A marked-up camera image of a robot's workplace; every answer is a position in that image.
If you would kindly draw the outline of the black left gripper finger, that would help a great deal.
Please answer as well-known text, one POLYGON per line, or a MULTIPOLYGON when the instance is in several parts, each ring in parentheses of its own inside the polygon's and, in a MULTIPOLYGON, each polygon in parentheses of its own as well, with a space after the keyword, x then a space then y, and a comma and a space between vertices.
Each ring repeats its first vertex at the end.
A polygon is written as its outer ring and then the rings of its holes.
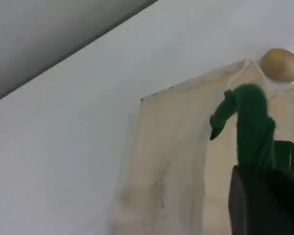
POLYGON ((232 169, 228 210, 233 235, 248 235, 249 232, 249 181, 242 169, 236 165, 232 169))
POLYGON ((249 235, 294 235, 294 172, 269 177, 240 167, 249 181, 249 235))

